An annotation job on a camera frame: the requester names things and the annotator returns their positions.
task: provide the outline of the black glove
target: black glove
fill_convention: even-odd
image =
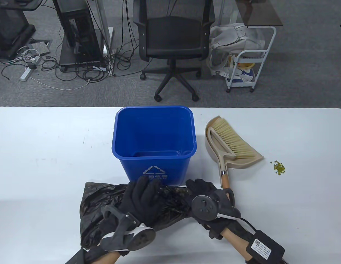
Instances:
[[[198,195],[211,195],[217,188],[213,185],[212,182],[206,182],[202,179],[188,180],[186,181],[186,187],[192,192],[192,195],[187,200],[188,204],[191,206],[192,200]],[[223,230],[227,227],[230,231],[232,231],[237,236],[241,237],[246,241],[251,241],[253,235],[244,229],[237,220],[231,220],[226,218],[216,218],[212,221],[204,221],[193,217],[197,220],[198,223],[202,224],[204,228],[209,230],[209,236],[213,239],[222,239],[223,237],[220,235]]]
[[[158,195],[160,185],[160,180],[149,182],[147,176],[140,177],[137,182],[130,182],[123,195],[123,200],[117,208],[124,214],[132,214],[146,226],[151,226],[159,216],[165,202]],[[117,218],[110,215],[101,222],[100,229],[103,234],[108,234],[114,232],[117,226]]]

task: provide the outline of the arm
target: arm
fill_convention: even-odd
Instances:
[[[103,257],[99,258],[92,264],[114,264],[120,257],[118,252],[110,252],[105,254]]]
[[[235,235],[232,231],[230,231],[228,228],[225,228],[223,232],[221,233],[221,236],[223,236],[226,240],[228,240],[229,243],[232,244],[232,246],[244,257],[246,261],[249,261],[252,259],[252,256],[246,252],[246,247],[248,246],[248,242],[237,235]]]

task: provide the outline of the glove finger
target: glove finger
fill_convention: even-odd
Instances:
[[[196,183],[193,180],[187,180],[185,183],[186,187],[193,193],[196,191]]]
[[[126,190],[124,192],[123,199],[130,199],[131,200],[132,193],[134,191],[135,185],[136,185],[136,182],[134,182],[134,181],[129,182],[129,184],[127,185]]]
[[[208,183],[202,179],[195,180],[198,191],[203,192],[208,190]]]
[[[147,185],[149,183],[148,176],[141,176],[136,183],[136,186],[134,188],[134,192],[132,193],[132,200],[135,204],[138,204],[142,194],[144,193]]]
[[[214,186],[212,182],[207,182],[207,186],[209,187],[209,190],[211,191],[217,190],[217,188]]]
[[[151,205],[154,196],[159,191],[160,184],[161,184],[160,180],[153,180],[149,183],[141,197],[141,203],[143,205]]]

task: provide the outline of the white bag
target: white bag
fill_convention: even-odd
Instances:
[[[212,27],[209,33],[209,56],[207,66],[212,71],[221,70],[233,54],[243,50],[264,49],[265,40],[260,29],[248,28],[243,23]],[[263,53],[250,53],[262,57]]]

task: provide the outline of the glass tabletop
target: glass tabletop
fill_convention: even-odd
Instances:
[[[270,0],[222,0],[218,25],[244,23],[246,26],[282,26]]]

